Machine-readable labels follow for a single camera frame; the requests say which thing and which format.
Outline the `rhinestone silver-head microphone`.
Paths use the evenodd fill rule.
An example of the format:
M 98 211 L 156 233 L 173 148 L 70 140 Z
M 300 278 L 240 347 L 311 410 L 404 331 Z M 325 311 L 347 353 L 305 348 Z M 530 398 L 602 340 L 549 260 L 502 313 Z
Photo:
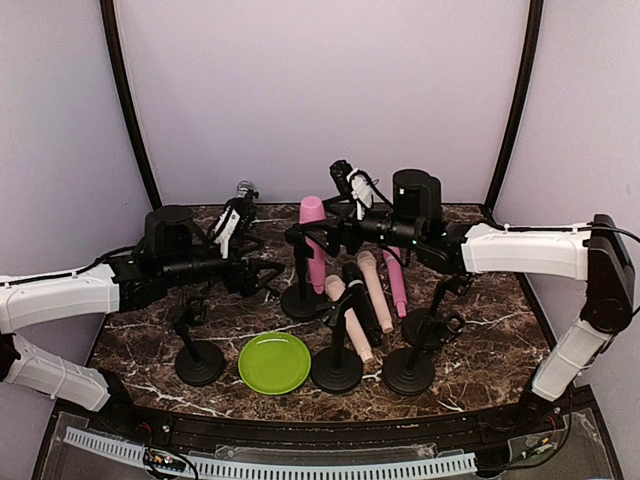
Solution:
M 237 198 L 251 198 L 258 199 L 260 196 L 259 191 L 255 185 L 248 180 L 241 180 L 236 187 Z

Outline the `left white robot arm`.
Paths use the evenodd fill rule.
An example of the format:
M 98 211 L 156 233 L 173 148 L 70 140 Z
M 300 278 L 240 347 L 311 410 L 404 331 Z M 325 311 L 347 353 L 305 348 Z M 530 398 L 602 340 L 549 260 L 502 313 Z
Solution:
M 170 289 L 222 282 L 230 294 L 250 297 L 284 271 L 253 257 L 263 241 L 249 234 L 256 214 L 251 199 L 233 198 L 218 222 L 202 230 L 186 206 L 161 207 L 145 218 L 144 235 L 93 263 L 31 277 L 1 279 L 1 380 L 100 412 L 120 436 L 141 427 L 140 412 L 118 376 L 83 367 L 46 350 L 19 330 L 87 314 L 141 310 Z

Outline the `black stand for pink microphone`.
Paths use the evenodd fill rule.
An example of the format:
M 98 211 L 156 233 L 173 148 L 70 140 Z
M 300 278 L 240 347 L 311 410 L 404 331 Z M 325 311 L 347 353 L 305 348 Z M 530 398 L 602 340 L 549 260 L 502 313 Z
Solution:
M 319 307 L 326 303 L 326 297 L 318 294 L 307 279 L 308 260 L 314 253 L 312 247 L 304 236 L 298 236 L 293 241 L 293 247 L 297 281 L 283 291 L 280 306 L 288 318 L 297 322 L 309 322 L 320 316 Z
M 225 356 L 217 345 L 191 337 L 190 328 L 203 325 L 205 320 L 205 299 L 202 296 L 184 299 L 172 320 L 174 332 L 183 342 L 183 347 L 176 354 L 174 368 L 183 383 L 194 387 L 212 384 L 226 367 Z

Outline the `black stand for small pale microphone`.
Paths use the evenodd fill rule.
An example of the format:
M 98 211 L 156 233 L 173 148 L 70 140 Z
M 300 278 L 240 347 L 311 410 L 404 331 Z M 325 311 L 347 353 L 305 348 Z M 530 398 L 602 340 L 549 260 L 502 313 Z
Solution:
M 459 313 L 443 317 L 438 309 L 447 292 L 464 296 L 472 282 L 471 274 L 440 281 L 431 305 L 411 310 L 402 321 L 403 339 L 411 346 L 421 345 L 424 351 L 435 351 L 457 339 L 464 331 L 466 320 Z

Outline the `black handheld microphone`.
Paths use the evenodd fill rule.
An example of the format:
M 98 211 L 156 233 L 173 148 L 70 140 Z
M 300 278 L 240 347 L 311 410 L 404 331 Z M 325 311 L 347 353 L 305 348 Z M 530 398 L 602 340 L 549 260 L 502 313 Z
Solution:
M 360 325 L 373 347 L 382 345 L 382 331 L 371 305 L 363 276 L 354 262 L 342 266 L 342 279 L 348 288 L 354 292 L 354 312 Z

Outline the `large pale pink microphone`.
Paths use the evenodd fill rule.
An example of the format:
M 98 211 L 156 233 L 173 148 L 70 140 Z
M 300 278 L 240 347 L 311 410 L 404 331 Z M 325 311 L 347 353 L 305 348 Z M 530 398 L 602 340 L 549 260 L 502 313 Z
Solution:
M 325 291 L 332 301 L 337 301 L 344 293 L 346 287 L 343 280 L 337 275 L 329 275 L 325 279 Z M 374 360 L 369 341 L 360 325 L 358 317 L 353 309 L 345 313 L 346 332 L 354 348 L 364 364 Z

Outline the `black round-base mic stand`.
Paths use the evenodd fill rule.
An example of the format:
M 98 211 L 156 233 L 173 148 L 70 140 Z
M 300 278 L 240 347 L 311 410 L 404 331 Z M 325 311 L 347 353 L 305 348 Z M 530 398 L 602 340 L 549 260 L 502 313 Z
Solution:
M 310 376 L 317 388 L 329 394 L 354 390 L 363 376 L 360 356 L 345 347 L 346 312 L 355 305 L 355 299 L 355 289 L 347 287 L 324 311 L 324 324 L 331 330 L 331 345 L 313 355 Z

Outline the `black tripod shock-mount stand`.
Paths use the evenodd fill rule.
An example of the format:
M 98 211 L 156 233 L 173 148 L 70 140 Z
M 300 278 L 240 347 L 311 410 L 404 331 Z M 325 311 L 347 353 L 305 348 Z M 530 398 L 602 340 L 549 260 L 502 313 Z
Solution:
M 256 252 L 261 251 L 261 250 L 264 248 L 264 246 L 265 246 L 265 241 L 264 241 L 264 240 L 262 240 L 262 239 L 260 239 L 259 237 L 255 236 L 255 235 L 253 235 L 253 234 L 250 232 L 250 229 L 249 229 L 249 235 L 250 235 L 250 237 L 249 237 L 249 242 L 248 242 L 248 243 L 247 243 L 247 245 L 246 245 L 245 254 L 243 255 L 243 259 L 246 261 L 246 270 L 245 270 L 244 284 L 243 284 L 243 287 L 241 288 L 241 290 L 239 291 L 240 295 L 241 295 L 242 297 L 245 297 L 245 298 L 247 298 L 247 297 L 251 297 L 251 296 L 248 296 L 248 295 L 247 295 L 248 278 L 249 278 L 249 276 L 250 276 L 251 274 L 255 274 L 255 273 L 254 273 L 254 272 L 252 272 L 252 271 L 250 270 L 250 268 L 249 268 L 249 259 L 250 259 L 250 258 L 249 258 L 248 260 L 246 260 L 246 259 L 245 259 L 245 257 L 246 257 L 247 255 L 249 255 L 249 254 L 252 254 L 252 253 L 256 253 Z M 269 271 L 269 270 L 267 270 L 267 271 L 262 271 L 262 272 L 260 272 L 258 275 L 262 276 L 262 275 L 266 275 L 266 274 L 271 273 L 271 272 L 275 272 L 275 271 Z

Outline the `small pale pink microphone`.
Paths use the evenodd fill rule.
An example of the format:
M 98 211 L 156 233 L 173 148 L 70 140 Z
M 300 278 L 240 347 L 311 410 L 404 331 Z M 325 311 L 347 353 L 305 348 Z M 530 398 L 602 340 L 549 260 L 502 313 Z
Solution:
M 356 259 L 380 328 L 384 334 L 391 333 L 393 331 L 393 322 L 378 276 L 376 258 L 370 251 L 365 250 L 360 252 Z

